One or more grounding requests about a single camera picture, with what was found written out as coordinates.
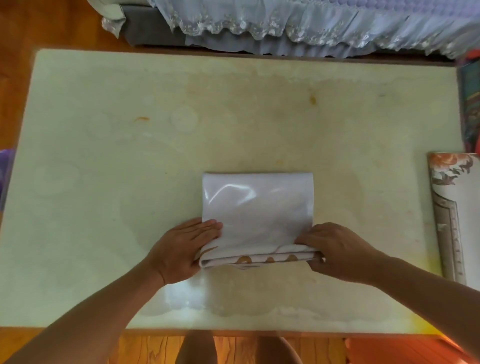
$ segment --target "leg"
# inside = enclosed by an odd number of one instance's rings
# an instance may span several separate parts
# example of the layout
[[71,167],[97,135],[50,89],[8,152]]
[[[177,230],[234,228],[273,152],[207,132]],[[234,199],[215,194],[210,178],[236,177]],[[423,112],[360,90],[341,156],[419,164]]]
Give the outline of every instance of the leg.
[[190,331],[175,364],[217,364],[216,348],[210,331]]
[[284,338],[258,338],[257,364],[302,364],[300,357]]

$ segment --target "forearm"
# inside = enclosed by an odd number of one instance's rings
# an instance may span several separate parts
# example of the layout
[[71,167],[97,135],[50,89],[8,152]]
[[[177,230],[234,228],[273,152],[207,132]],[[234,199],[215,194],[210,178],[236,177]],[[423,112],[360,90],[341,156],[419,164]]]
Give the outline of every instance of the forearm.
[[480,359],[480,292],[396,258],[387,259],[372,285]]
[[139,264],[67,312],[6,364],[104,363],[133,316],[162,286],[157,272]]

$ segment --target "person's left arm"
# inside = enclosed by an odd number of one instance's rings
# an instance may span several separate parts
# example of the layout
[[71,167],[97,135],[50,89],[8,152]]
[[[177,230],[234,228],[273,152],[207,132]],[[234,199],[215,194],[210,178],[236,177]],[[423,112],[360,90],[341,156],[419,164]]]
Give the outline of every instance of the person's left arm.
[[5,364],[105,363],[122,331],[154,294],[200,270],[195,255],[222,224],[190,220],[169,230],[130,272],[67,312]]

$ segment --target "hand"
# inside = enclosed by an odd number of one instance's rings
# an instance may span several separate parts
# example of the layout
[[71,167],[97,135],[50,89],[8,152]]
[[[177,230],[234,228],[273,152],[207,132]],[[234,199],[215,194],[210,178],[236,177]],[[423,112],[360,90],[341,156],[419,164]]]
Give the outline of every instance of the hand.
[[222,234],[223,224],[216,220],[202,223],[194,218],[165,233],[148,253],[144,262],[160,273],[165,285],[194,276],[200,267],[197,252]]
[[374,284],[388,259],[350,229],[332,222],[315,225],[295,244],[318,249],[315,259],[308,261],[313,271],[349,282]]

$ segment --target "orange flower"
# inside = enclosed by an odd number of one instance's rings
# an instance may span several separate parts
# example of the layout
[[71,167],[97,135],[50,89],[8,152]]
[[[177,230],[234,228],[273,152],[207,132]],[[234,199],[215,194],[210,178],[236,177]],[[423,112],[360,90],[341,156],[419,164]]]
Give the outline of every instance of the orange flower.
[[428,156],[431,168],[448,168],[458,162],[457,155],[451,153],[432,153]]

